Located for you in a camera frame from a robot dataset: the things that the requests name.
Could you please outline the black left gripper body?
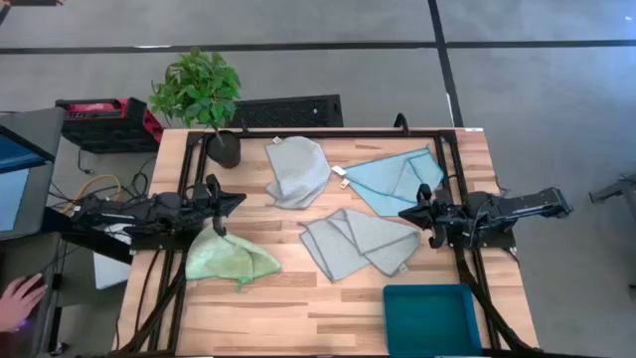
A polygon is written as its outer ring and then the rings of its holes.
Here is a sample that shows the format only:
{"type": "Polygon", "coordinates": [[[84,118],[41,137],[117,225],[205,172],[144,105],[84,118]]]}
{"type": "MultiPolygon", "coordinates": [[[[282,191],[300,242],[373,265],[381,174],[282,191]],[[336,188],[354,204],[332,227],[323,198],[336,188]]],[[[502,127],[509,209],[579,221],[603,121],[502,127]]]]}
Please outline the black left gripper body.
{"type": "Polygon", "coordinates": [[[197,211],[205,218],[211,218],[213,229],[217,235],[224,237],[227,230],[223,224],[224,212],[220,182],[214,174],[206,177],[206,182],[196,183],[192,199],[197,211]]]}

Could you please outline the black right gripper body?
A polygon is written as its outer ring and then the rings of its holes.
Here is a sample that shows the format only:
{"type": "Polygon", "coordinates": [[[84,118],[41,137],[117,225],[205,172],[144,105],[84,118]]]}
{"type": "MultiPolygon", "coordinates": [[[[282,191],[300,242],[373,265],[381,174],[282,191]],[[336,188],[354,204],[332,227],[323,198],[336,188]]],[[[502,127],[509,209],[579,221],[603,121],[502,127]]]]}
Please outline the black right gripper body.
{"type": "Polygon", "coordinates": [[[453,203],[448,190],[432,191],[427,184],[419,186],[419,203],[423,205],[423,228],[432,232],[428,243],[432,249],[440,249],[448,240],[448,230],[462,223],[461,207],[453,203]]]}

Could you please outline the blue microfiber towel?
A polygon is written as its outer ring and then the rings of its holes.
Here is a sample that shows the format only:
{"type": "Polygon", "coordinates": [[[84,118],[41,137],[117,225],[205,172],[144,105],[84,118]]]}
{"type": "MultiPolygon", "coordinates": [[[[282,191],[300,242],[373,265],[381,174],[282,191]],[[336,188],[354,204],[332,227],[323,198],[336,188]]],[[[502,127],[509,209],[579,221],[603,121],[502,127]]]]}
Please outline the blue microfiber towel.
{"type": "Polygon", "coordinates": [[[444,174],[427,146],[349,167],[332,170],[382,217],[394,217],[417,205],[416,194],[422,184],[435,189],[444,174]]]}

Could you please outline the green microfiber towel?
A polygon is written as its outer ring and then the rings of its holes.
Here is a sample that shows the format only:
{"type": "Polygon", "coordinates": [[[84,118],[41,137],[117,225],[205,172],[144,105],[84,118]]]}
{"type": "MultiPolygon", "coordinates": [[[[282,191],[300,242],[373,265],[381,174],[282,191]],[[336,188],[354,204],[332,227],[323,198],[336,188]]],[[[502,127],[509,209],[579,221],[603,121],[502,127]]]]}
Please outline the green microfiber towel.
{"type": "Polygon", "coordinates": [[[239,292],[257,278],[280,270],[280,262],[262,247],[230,232],[221,236],[210,225],[198,234],[188,250],[185,278],[233,280],[239,292]]]}

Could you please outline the grey microfiber towel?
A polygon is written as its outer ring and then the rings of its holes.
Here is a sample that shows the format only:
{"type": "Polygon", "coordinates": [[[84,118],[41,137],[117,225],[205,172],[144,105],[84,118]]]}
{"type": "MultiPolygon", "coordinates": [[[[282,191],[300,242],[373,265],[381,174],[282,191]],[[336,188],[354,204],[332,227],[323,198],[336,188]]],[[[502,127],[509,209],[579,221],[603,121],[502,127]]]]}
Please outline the grey microfiber towel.
{"type": "Polygon", "coordinates": [[[367,266],[394,276],[421,245],[421,234],[413,227],[350,209],[303,228],[300,240],[332,282],[367,266]]]}
{"type": "Polygon", "coordinates": [[[275,137],[265,146],[274,181],[265,188],[273,206],[304,210],[325,189],[331,168],[322,147],[304,136],[275,137]]]}

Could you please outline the teal plastic bin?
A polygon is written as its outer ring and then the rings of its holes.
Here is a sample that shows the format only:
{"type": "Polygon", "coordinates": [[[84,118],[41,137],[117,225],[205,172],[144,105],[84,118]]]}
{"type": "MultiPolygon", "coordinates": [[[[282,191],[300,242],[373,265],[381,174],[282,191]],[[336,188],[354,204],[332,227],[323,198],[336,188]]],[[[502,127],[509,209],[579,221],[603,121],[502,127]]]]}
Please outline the teal plastic bin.
{"type": "Polygon", "coordinates": [[[385,332],[395,358],[479,356],[481,338],[465,284],[396,284],[383,288],[385,332]]]}

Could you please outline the green potted plant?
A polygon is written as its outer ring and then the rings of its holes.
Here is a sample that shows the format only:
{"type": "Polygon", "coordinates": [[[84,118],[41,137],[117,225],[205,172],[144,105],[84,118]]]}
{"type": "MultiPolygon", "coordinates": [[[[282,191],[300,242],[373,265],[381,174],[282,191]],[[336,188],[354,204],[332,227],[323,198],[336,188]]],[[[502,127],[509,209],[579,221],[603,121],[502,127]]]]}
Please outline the green potted plant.
{"type": "Polygon", "coordinates": [[[222,55],[193,47],[168,65],[161,83],[151,85],[150,106],[168,120],[212,129],[205,150],[213,161],[230,169],[240,163],[240,141],[227,130],[237,112],[240,87],[236,69],[222,55]]]}

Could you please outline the white box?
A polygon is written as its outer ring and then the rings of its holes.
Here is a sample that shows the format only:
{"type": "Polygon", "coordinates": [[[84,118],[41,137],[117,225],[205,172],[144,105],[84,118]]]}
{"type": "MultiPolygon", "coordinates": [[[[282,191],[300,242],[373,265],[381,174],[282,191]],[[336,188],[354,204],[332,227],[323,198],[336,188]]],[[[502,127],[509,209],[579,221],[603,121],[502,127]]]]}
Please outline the white box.
{"type": "MultiPolygon", "coordinates": [[[[104,232],[130,248],[131,238],[124,232],[129,224],[113,224],[104,228],[104,232]]],[[[106,289],[128,280],[131,264],[125,264],[98,253],[93,253],[93,271],[96,289],[106,289]]]]}

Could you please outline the red and black toolbox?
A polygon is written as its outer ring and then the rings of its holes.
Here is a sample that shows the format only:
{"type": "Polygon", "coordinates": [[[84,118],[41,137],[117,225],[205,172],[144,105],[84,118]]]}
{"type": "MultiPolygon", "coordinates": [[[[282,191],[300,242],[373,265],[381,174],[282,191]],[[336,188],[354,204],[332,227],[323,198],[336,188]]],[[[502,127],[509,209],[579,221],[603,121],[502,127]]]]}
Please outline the red and black toolbox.
{"type": "Polygon", "coordinates": [[[157,152],[164,127],[135,97],[58,99],[66,112],[62,136],[93,154],[157,152]]]}

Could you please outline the grey metal stand leg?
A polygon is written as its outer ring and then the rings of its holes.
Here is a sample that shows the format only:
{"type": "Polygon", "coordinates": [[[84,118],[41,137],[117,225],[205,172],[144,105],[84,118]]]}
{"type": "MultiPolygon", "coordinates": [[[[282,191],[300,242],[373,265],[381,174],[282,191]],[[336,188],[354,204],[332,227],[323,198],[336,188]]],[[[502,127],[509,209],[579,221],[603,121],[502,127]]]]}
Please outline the grey metal stand leg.
{"type": "Polygon", "coordinates": [[[592,203],[602,203],[611,197],[623,196],[630,210],[636,211],[636,173],[621,175],[614,183],[588,193],[592,203]]]}

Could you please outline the desk computer monitor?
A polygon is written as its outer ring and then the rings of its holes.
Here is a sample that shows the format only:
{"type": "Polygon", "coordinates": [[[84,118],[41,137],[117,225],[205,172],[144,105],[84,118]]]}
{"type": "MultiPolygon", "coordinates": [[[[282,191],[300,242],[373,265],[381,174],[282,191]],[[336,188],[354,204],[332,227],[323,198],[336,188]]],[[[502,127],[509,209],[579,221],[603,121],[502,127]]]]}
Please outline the desk computer monitor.
{"type": "Polygon", "coordinates": [[[40,230],[65,117],[59,107],[0,115],[0,241],[40,230]]]}

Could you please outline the person's hand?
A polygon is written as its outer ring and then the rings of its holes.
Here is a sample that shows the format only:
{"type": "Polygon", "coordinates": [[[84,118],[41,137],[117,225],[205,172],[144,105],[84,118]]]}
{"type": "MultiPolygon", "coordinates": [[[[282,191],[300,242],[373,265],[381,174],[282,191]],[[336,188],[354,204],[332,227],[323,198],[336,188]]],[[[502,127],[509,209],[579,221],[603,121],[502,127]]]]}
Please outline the person's hand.
{"type": "Polygon", "coordinates": [[[15,332],[42,300],[47,286],[41,282],[43,275],[36,273],[11,281],[0,295],[0,332],[15,332]]]}

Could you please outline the dark side desk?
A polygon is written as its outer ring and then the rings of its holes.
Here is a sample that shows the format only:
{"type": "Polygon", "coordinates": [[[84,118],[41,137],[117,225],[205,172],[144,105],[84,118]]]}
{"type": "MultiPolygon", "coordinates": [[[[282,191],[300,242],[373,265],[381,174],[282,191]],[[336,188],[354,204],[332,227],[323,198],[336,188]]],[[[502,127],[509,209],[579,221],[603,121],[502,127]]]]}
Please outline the dark side desk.
{"type": "Polygon", "coordinates": [[[0,358],[38,358],[47,354],[54,295],[52,261],[58,257],[59,244],[59,239],[52,235],[0,241],[0,296],[9,283],[20,276],[29,279],[40,273],[42,277],[35,288],[47,286],[43,299],[17,330],[0,333],[0,358]]]}

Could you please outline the black aluminium table frame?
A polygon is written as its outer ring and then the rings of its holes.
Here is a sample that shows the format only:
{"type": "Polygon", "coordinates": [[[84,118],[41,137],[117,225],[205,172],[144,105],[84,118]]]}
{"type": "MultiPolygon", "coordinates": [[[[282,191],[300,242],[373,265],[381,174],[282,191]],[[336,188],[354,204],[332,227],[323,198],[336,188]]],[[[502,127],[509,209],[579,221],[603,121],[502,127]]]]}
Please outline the black aluminium table frame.
{"type": "MultiPolygon", "coordinates": [[[[429,146],[437,154],[435,139],[442,141],[449,175],[459,174],[449,144],[457,145],[463,167],[464,192],[497,193],[496,176],[482,129],[411,129],[410,136],[397,128],[287,129],[275,134],[255,129],[250,134],[264,138],[242,138],[241,163],[226,170],[208,160],[206,174],[218,176],[223,189],[246,193],[246,200],[224,220],[228,229],[263,246],[282,264],[279,273],[258,278],[236,292],[232,281],[217,278],[188,283],[178,338],[170,338],[174,301],[167,307],[159,332],[157,348],[149,343],[140,350],[166,351],[173,344],[173,355],[381,355],[387,354],[384,337],[382,289],[387,284],[457,283],[452,249],[432,250],[429,232],[422,233],[422,244],[406,263],[407,271],[387,277],[371,267],[331,283],[317,268],[302,245],[303,231],[298,223],[329,216],[341,208],[374,214],[350,188],[340,187],[332,174],[322,195],[306,210],[288,211],[270,206],[272,198],[265,186],[273,173],[265,145],[275,136],[312,137],[323,148],[328,162],[349,166],[368,160],[429,146]]],[[[176,191],[187,139],[195,130],[170,129],[163,135],[150,186],[151,193],[176,191]]],[[[135,255],[118,320],[119,344],[123,349],[135,333],[135,318],[143,322],[152,311],[162,283],[166,254],[151,264],[154,251],[135,255]]],[[[490,295],[507,323],[527,344],[538,347],[518,264],[498,249],[482,249],[482,271],[487,276],[490,295]]]]}

